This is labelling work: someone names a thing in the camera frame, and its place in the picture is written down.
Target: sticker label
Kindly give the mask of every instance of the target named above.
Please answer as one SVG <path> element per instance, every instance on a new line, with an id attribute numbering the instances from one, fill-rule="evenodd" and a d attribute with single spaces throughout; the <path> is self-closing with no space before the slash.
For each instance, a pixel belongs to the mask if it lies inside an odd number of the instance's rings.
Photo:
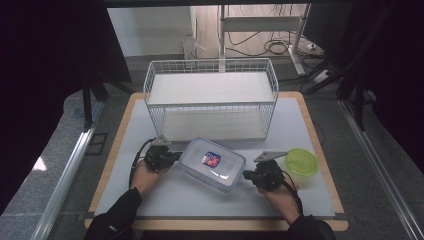
<path id="1" fill-rule="evenodd" d="M 211 168 L 215 168 L 216 166 L 218 166 L 220 161 L 221 161 L 221 156 L 213 152 L 207 152 L 202 159 L 202 163 Z"/>

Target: white wall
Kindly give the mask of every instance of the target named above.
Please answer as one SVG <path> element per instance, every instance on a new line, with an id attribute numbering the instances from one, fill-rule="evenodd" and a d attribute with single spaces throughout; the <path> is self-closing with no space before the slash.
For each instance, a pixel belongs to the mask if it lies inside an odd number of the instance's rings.
<path id="1" fill-rule="evenodd" d="M 108 12 L 125 57 L 182 54 L 182 36 L 192 33 L 188 6 L 111 8 Z"/>

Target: green lid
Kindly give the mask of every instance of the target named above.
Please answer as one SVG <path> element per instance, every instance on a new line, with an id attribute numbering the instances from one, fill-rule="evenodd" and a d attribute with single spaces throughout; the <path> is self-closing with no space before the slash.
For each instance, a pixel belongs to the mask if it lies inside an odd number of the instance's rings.
<path id="1" fill-rule="evenodd" d="M 318 172 L 318 156 L 303 148 L 288 151 L 286 167 L 300 176 L 312 176 Z"/>

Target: white shelf unit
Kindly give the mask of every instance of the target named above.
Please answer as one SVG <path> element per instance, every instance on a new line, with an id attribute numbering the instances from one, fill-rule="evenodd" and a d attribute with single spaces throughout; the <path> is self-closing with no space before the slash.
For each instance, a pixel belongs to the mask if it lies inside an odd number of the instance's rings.
<path id="1" fill-rule="evenodd" d="M 170 141 L 259 140 L 268 134 L 278 81 L 266 58 L 154 61 L 144 98 L 158 136 Z"/>
<path id="2" fill-rule="evenodd" d="M 271 16 L 271 17 L 226 17 L 225 6 L 221 5 L 220 16 L 220 36 L 227 32 L 274 32 L 274 31 L 295 31 L 294 43 L 288 46 L 288 53 L 298 76 L 304 76 L 302 62 L 299 60 L 297 48 L 305 27 L 311 4 L 305 4 L 300 16 Z M 221 37 L 219 47 L 219 58 L 225 59 L 225 37 Z"/>

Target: gray floor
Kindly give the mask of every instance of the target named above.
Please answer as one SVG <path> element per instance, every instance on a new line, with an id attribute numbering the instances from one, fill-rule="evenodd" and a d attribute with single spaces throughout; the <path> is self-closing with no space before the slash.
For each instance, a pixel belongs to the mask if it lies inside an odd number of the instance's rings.
<path id="1" fill-rule="evenodd" d="M 296 78 L 293 67 L 285 61 L 274 61 L 277 77 Z M 146 61 L 129 59 L 128 66 L 134 79 L 134 83 L 129 86 L 141 91 L 147 69 Z M 280 85 L 289 83 L 292 84 L 284 86 L 284 90 L 298 90 L 302 86 L 297 80 L 282 81 Z M 338 82 L 305 96 L 349 221 L 349 229 L 336 232 L 336 236 L 338 239 L 409 239 L 336 99 L 337 86 Z M 92 145 L 81 162 L 49 239 L 82 239 L 85 234 L 84 214 L 90 205 L 129 99 L 126 93 L 109 85 L 107 88 L 110 99 L 105 104 Z M 70 96 L 64 109 L 56 132 L 41 156 L 46 170 L 31 172 L 0 217 L 3 226 L 0 229 L 1 239 L 29 239 L 50 199 L 83 128 L 81 93 Z M 364 124 L 366 134 L 384 161 L 388 173 L 418 222 L 424 223 L 423 174 L 382 127 L 370 105 L 364 109 Z M 164 239 L 175 239 L 176 235 L 171 237 L 162 233 L 161 236 L 165 236 Z"/>

